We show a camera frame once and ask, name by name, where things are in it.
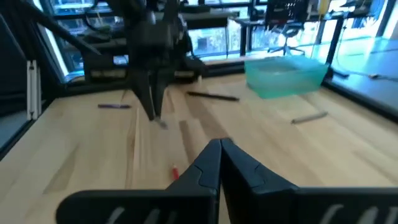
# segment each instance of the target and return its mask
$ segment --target wood grain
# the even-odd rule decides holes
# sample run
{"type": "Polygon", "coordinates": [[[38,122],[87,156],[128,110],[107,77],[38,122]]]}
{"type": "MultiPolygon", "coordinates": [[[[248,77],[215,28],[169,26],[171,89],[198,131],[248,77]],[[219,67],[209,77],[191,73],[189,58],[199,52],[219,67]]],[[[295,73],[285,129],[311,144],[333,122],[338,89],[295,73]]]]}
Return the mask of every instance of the wood grain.
{"type": "MultiPolygon", "coordinates": [[[[170,86],[163,129],[136,96],[110,91],[55,100],[0,162],[0,223],[55,223],[67,195],[85,189],[164,189],[210,139],[232,138],[297,185],[398,184],[398,127],[328,90],[262,100],[244,76],[170,86]],[[239,103],[187,96],[187,90],[237,96],[239,103]],[[98,103],[129,110],[100,110],[98,103]],[[294,118],[327,111],[315,121],[294,118]]],[[[223,196],[220,223],[229,223],[223,196]]]]}

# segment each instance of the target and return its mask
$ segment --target plastic bin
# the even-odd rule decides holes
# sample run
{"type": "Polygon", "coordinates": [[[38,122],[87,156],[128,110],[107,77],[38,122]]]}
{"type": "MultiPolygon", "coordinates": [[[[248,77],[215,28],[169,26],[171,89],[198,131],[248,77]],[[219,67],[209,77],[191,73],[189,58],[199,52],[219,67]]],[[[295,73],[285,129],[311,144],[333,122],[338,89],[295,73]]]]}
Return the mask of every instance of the plastic bin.
{"type": "Polygon", "coordinates": [[[248,60],[244,70],[248,86],[261,98],[275,98],[319,89],[328,65],[294,55],[248,60]]]}

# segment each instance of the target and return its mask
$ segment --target office chair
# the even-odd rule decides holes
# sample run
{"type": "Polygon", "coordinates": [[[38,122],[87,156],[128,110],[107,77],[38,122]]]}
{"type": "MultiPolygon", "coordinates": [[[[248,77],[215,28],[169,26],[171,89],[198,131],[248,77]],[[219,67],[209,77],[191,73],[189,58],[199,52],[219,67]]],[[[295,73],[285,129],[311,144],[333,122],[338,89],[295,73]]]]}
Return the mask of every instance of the office chair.
{"type": "Polygon", "coordinates": [[[271,32],[282,34],[285,44],[282,47],[268,49],[269,53],[283,50],[284,55],[291,55],[291,50],[304,54],[303,50],[287,45],[287,40],[296,36],[304,29],[307,19],[308,0],[270,0],[266,12],[266,27],[272,27],[271,32]]]}

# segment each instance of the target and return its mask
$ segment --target wooden table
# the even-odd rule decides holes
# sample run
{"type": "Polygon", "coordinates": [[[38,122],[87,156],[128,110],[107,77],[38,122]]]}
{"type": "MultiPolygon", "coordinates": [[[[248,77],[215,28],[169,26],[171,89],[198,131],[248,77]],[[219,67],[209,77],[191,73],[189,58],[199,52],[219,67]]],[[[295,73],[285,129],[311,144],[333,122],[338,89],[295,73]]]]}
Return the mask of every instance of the wooden table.
{"type": "MultiPolygon", "coordinates": [[[[237,145],[286,179],[312,186],[398,183],[398,127],[328,91],[262,100],[242,75],[171,86],[168,129],[149,122],[132,92],[55,100],[0,162],[0,223],[54,223],[67,195],[84,189],[164,189],[171,165],[183,172],[213,138],[237,145]],[[186,90],[238,96],[241,102],[187,96],[186,90]],[[98,103],[130,110],[100,110],[98,103]],[[293,118],[326,118],[291,125],[293,118]]],[[[228,223],[222,198],[220,223],[228,223]]]]}

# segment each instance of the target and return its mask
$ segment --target small metal rod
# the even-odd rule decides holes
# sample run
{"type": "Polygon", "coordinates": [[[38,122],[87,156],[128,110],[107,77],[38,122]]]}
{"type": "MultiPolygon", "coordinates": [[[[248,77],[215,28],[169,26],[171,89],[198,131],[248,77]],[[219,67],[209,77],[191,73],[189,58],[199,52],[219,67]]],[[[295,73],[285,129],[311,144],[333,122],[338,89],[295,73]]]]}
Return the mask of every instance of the small metal rod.
{"type": "Polygon", "coordinates": [[[300,123],[304,123],[307,121],[313,121],[315,119],[323,118],[326,115],[328,115],[328,112],[321,112],[321,113],[317,113],[317,114],[313,114],[313,115],[309,115],[309,116],[304,116],[301,118],[295,118],[292,120],[292,124],[300,124],[300,123]]]}

